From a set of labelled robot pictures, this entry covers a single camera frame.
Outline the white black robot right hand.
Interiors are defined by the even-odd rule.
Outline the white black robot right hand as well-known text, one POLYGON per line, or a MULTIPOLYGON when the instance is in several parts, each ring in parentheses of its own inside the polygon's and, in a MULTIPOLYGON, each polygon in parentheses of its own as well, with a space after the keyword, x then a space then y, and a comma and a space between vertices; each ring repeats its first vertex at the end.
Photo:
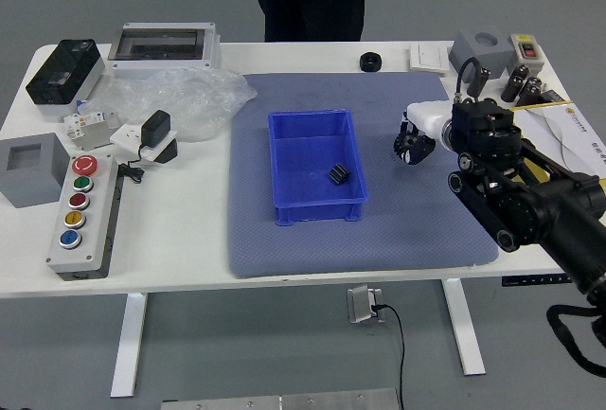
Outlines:
POLYGON ((449 100, 409 104, 394 140, 394 153, 406 164, 416 165, 429 156, 437 144, 453 151, 451 144, 452 107, 449 100))

